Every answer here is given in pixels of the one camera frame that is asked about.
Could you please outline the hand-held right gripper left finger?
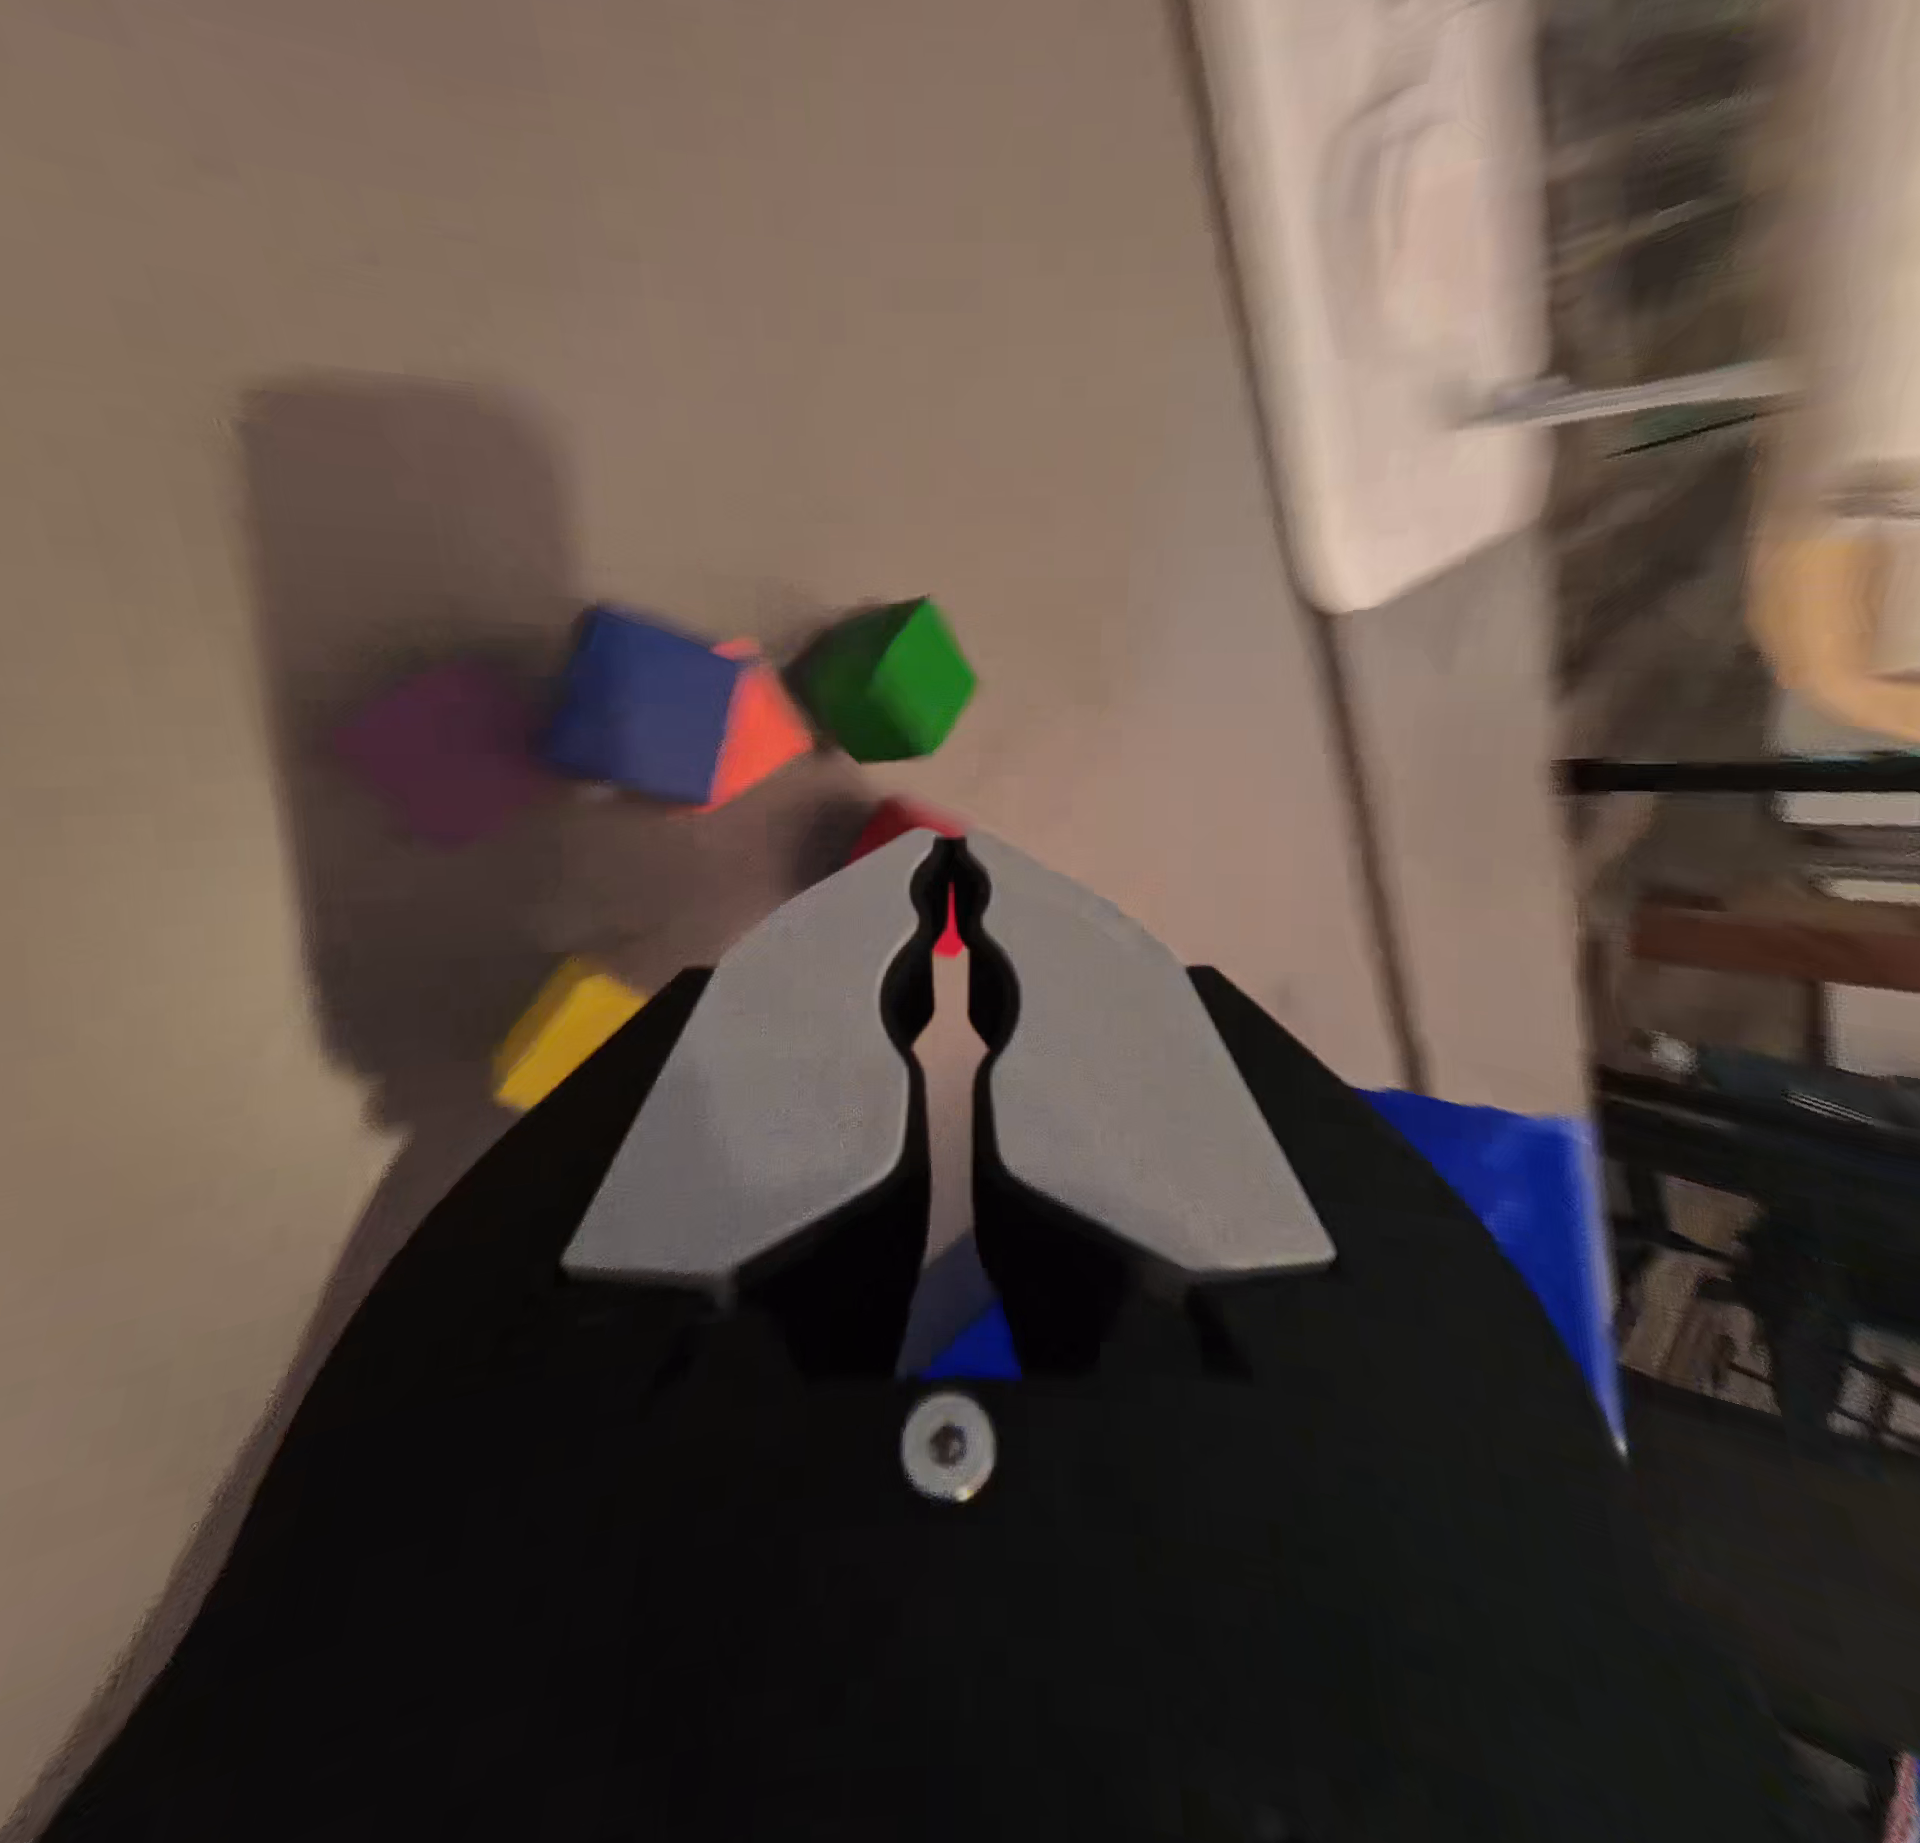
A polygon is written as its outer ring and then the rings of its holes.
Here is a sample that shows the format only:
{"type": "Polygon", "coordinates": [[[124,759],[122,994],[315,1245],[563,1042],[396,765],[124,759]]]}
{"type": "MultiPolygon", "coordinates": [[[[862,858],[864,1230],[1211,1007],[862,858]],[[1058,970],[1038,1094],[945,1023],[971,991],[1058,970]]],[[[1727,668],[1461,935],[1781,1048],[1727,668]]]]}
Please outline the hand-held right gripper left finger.
{"type": "Polygon", "coordinates": [[[866,1213],[916,1279],[931,1227],[931,949],[943,835],[910,829],[740,935],[709,968],[563,1247],[569,1279],[726,1298],[866,1213]]]}

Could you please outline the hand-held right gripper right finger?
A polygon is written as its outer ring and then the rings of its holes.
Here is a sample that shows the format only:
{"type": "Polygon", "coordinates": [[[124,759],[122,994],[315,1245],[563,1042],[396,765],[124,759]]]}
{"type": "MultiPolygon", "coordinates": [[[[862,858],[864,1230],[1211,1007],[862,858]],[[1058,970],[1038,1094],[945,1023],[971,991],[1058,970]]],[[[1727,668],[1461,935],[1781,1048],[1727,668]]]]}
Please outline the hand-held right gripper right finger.
{"type": "Polygon", "coordinates": [[[1321,1272],[1336,1242],[1183,960],[983,833],[961,850],[991,1172],[1183,1279],[1321,1272]]]}

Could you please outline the yellow wooden cube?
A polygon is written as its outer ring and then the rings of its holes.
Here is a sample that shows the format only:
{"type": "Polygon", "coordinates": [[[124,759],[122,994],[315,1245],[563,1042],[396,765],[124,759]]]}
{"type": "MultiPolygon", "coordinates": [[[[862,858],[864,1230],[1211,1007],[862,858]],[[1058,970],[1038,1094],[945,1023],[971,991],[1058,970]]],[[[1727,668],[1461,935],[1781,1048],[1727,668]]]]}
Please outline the yellow wooden cube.
{"type": "Polygon", "coordinates": [[[563,1084],[633,1019],[648,994],[591,957],[565,957],[493,1053],[493,1102],[525,1111],[563,1084]]]}

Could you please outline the red wooden cube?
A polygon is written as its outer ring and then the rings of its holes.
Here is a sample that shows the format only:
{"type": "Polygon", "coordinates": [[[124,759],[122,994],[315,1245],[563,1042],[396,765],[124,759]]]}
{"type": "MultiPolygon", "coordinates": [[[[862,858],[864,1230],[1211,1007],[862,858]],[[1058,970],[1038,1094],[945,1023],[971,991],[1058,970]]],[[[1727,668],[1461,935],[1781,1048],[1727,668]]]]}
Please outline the red wooden cube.
{"type": "MultiPolygon", "coordinates": [[[[857,832],[845,868],[851,868],[855,862],[862,862],[886,844],[900,840],[908,832],[922,829],[945,840],[962,840],[969,833],[966,823],[955,821],[923,800],[906,799],[900,794],[886,797],[876,800],[874,810],[857,832]]],[[[933,954],[948,960],[962,955],[964,947],[966,941],[959,926],[955,896],[952,888],[948,888],[948,920],[933,947],[933,954]]]]}

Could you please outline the blue plastic bin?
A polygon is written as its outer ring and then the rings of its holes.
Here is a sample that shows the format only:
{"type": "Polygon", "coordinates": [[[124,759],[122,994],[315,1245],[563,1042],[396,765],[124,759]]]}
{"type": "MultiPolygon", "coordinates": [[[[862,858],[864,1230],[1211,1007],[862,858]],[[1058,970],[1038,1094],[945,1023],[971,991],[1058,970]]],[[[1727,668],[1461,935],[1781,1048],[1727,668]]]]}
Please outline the blue plastic bin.
{"type": "Polygon", "coordinates": [[[1517,1580],[1607,1592],[1624,1511],[1621,1376],[1593,1269],[1539,1275],[1568,1238],[1595,1256],[1597,1193],[1566,1127],[1493,1109],[1493,1213],[1425,1156],[1396,1109],[1267,1019],[1235,1058],[1336,1242],[1321,1272],[1195,1282],[1073,1224],[991,1172],[975,1117],[973,1245],[1019,1376],[920,1368],[821,1405],[828,1467],[906,1547],[949,1529],[938,1569],[1005,1548],[1261,1543],[1318,1557],[1516,1553],[1517,1580]],[[1574,1301],[1564,1289],[1580,1284],[1574,1301]]]}

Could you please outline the orange wooden cube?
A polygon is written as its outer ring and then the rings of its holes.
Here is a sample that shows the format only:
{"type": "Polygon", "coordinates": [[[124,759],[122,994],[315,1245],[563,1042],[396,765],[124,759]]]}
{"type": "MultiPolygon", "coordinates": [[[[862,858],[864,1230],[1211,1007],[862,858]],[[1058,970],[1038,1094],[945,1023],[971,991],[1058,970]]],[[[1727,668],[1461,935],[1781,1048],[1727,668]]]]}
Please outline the orange wooden cube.
{"type": "Polygon", "coordinates": [[[729,719],[700,813],[741,799],[815,747],[815,731],[781,668],[750,635],[711,647],[740,665],[729,719]]]}

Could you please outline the blue wooden cube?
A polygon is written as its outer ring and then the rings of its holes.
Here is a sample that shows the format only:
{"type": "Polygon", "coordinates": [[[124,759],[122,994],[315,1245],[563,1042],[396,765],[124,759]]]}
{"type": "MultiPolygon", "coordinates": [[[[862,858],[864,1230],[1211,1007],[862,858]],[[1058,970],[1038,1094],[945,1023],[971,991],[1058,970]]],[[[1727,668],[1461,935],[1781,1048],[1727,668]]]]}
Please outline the blue wooden cube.
{"type": "Polygon", "coordinates": [[[645,615],[589,606],[570,631],[536,750],[573,779],[705,806],[746,665],[645,615]]]}

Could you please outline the green wooden cube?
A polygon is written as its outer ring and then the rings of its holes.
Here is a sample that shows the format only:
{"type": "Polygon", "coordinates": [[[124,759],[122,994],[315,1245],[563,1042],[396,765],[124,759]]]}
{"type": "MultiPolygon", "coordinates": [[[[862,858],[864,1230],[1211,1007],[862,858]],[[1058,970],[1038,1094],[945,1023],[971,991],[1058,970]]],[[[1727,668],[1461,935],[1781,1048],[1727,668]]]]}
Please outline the green wooden cube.
{"type": "Polygon", "coordinates": [[[821,630],[785,681],[832,747],[860,765],[938,752],[978,692],[978,672],[933,598],[873,604],[821,630]]]}

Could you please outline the purple wooden cube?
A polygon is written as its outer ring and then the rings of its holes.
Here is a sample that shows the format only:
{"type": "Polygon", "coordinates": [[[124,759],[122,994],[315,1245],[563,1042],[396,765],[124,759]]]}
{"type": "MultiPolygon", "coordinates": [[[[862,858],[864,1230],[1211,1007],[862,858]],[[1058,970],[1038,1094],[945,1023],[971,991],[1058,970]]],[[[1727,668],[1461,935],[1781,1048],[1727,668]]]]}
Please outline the purple wooden cube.
{"type": "Polygon", "coordinates": [[[517,676],[452,660],[360,704],[334,728],[332,752],[406,835],[461,848],[554,797],[558,779],[534,752],[534,724],[517,676]]]}

